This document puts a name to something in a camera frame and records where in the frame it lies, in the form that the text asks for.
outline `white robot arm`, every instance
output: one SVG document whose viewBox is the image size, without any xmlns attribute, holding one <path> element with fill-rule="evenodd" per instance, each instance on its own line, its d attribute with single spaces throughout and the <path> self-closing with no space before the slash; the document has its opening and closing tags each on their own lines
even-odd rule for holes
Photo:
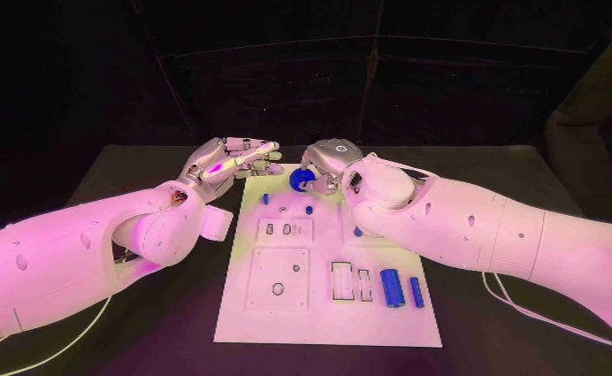
<svg viewBox="0 0 612 376">
<path fill-rule="evenodd" d="M 39 215 L 0 230 L 0 337 L 47 325 L 178 263 L 201 235 L 223 241 L 231 213 L 207 203 L 234 178 L 280 174 L 278 143 L 213 139 L 178 179 Z M 112 242 L 138 257 L 113 260 Z"/>
<path fill-rule="evenodd" d="M 299 188 L 339 189 L 357 227 L 430 260 L 555 290 L 612 326 L 612 225 L 544 211 L 473 184 L 365 157 L 345 140 L 308 146 L 319 172 Z"/>
</svg>

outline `black tablecloth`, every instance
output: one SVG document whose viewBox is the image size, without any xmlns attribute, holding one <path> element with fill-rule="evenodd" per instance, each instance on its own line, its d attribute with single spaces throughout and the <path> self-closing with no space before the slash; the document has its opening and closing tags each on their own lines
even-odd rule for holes
<svg viewBox="0 0 612 376">
<path fill-rule="evenodd" d="M 106 146 L 69 204 L 172 180 L 193 150 Z M 363 150 L 478 184 L 522 203 L 580 213 L 531 147 Z M 282 148 L 283 162 L 298 162 L 302 151 L 303 147 Z M 242 183 L 214 202 L 236 215 Z M 426 259 L 442 349 L 213 343 L 234 225 L 236 219 L 224 242 L 200 240 L 178 265 L 154 273 L 112 298 L 90 333 L 28 374 L 610 374 L 612 348 L 517 313 L 485 292 L 479 273 Z M 610 337 L 606 325 L 579 304 L 522 280 L 504 279 L 519 304 Z M 5 340 L 0 344 L 0 373 L 36 363 L 59 350 L 98 309 L 99 305 Z"/>
</svg>

